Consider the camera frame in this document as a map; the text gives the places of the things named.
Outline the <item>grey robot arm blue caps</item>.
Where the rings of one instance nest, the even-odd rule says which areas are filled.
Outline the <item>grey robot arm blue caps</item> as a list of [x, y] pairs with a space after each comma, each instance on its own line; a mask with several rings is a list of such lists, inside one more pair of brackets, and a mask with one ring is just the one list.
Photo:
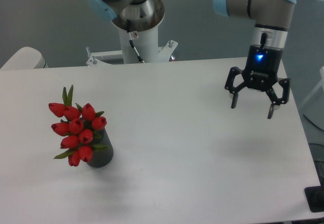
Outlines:
[[[176, 48], [169, 41], [158, 47], [158, 26], [164, 19], [161, 0], [87, 0], [92, 11], [101, 19], [112, 22], [118, 29], [124, 63], [170, 61]], [[279, 78], [277, 72], [285, 47], [297, 0], [212, 0], [216, 13], [246, 17], [255, 21], [252, 42], [244, 69], [232, 67], [225, 89], [235, 108], [239, 91], [249, 88], [264, 92], [270, 99], [268, 117], [286, 104], [290, 80]]]

